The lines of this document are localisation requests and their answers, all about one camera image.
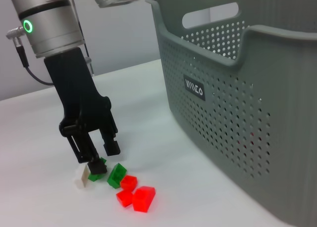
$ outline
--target white wall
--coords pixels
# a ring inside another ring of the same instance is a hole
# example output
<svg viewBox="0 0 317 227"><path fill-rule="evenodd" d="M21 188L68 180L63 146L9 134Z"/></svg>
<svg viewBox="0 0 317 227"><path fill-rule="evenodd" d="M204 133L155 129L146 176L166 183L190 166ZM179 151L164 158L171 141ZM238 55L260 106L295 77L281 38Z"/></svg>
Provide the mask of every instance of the white wall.
<svg viewBox="0 0 317 227"><path fill-rule="evenodd" d="M96 75L159 59L150 4L140 0L100 9L94 0L75 2ZM209 11L201 18L210 19ZM20 25L11 0L0 0L0 19L0 100L47 88L28 75L13 42L5 37L9 29ZM26 37L22 41L30 69L50 82L43 59L35 58Z"/></svg>

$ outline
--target red lego brick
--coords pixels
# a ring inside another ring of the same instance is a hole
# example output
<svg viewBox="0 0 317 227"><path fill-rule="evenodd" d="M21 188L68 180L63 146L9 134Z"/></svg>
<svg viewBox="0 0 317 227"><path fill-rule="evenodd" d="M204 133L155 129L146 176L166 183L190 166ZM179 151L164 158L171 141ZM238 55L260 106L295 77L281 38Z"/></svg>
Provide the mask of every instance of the red lego brick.
<svg viewBox="0 0 317 227"><path fill-rule="evenodd" d="M123 190L117 193L117 199L123 207L127 207L132 204L133 194L130 191Z"/></svg>
<svg viewBox="0 0 317 227"><path fill-rule="evenodd" d="M138 184L138 180L134 176L126 175L120 182L120 186L123 190L133 191Z"/></svg>
<svg viewBox="0 0 317 227"><path fill-rule="evenodd" d="M135 211L148 212L154 196L154 187L142 186L138 188L132 198L133 209Z"/></svg>

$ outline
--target green lego brick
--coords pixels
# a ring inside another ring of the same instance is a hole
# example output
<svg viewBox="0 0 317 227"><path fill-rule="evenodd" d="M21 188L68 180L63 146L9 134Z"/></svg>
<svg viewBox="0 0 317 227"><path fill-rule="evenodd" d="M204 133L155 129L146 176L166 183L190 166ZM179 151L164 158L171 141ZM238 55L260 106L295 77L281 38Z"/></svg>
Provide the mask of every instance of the green lego brick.
<svg viewBox="0 0 317 227"><path fill-rule="evenodd" d="M124 178L126 173L127 170L121 164L117 164L116 166L114 166L107 182L110 186L117 189L120 187L120 182Z"/></svg>
<svg viewBox="0 0 317 227"><path fill-rule="evenodd" d="M104 159L103 157L100 157L100 159L101 159L101 161L105 164L106 163L106 159ZM93 182L95 182L95 181L97 181L97 180L100 180L100 179L102 179L104 176L105 176L106 174L89 174L89 177L88 177L88 179L90 180L90 181L93 181Z"/></svg>

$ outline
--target white lego brick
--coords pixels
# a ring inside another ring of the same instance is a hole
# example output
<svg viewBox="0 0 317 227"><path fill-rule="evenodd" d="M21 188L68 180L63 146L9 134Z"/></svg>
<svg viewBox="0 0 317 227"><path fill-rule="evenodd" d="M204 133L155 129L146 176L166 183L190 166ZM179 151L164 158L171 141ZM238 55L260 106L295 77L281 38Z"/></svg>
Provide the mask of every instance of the white lego brick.
<svg viewBox="0 0 317 227"><path fill-rule="evenodd" d="M73 180L75 186L78 189L85 188L87 181L88 181L89 174L90 174L90 171L89 171L89 168L87 166L87 163L80 164L75 172L75 177Z"/></svg>

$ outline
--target basket label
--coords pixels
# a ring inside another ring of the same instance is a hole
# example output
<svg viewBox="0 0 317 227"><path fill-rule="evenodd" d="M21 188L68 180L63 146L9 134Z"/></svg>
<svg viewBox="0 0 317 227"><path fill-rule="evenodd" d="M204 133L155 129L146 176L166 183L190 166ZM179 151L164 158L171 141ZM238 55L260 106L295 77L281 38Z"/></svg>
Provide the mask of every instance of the basket label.
<svg viewBox="0 0 317 227"><path fill-rule="evenodd" d="M205 101L205 89L202 83L184 75L184 85L187 91Z"/></svg>

